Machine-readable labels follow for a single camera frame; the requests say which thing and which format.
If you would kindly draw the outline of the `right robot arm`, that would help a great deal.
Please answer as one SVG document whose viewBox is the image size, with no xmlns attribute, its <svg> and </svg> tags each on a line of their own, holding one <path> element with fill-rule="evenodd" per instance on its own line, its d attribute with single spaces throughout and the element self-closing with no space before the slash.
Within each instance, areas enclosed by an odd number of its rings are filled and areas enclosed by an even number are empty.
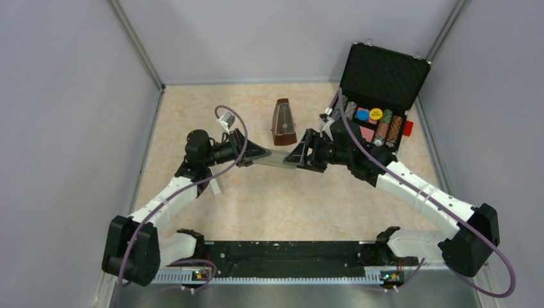
<svg viewBox="0 0 544 308">
<path fill-rule="evenodd" d="M 333 122 L 329 132 L 306 130 L 284 162 L 320 173 L 330 164 L 346 166 L 355 178 L 400 198 L 438 227 L 437 232 L 388 228 L 382 234 L 385 241 L 376 247 L 380 262 L 394 264 L 401 257 L 441 260 L 458 274 L 474 277 L 493 252 L 485 240 L 494 246 L 500 242 L 497 211 L 443 192 L 386 147 L 366 142 L 357 147 L 351 136 L 362 141 L 362 135 L 355 123 L 348 124 L 350 132 L 342 121 Z"/>
</svg>

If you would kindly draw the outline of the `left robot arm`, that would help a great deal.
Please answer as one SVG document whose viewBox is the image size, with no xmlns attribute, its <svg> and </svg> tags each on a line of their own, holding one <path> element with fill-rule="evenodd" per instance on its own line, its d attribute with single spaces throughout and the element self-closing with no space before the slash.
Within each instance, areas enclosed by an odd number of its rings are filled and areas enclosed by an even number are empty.
<svg viewBox="0 0 544 308">
<path fill-rule="evenodd" d="M 147 286 L 160 268 L 184 259 L 198 265 L 205 259 L 205 247 L 193 231 L 179 231 L 161 240 L 160 233 L 186 205 L 196 200 L 206 188 L 221 194 L 218 173 L 213 166 L 230 163 L 232 167 L 250 166 L 271 150 L 249 141 L 239 129 L 223 133 L 220 142 L 205 130 L 193 130 L 187 136 L 185 156 L 172 179 L 145 206 L 129 216 L 111 220 L 101 263 L 103 272 L 140 286 Z"/>
</svg>

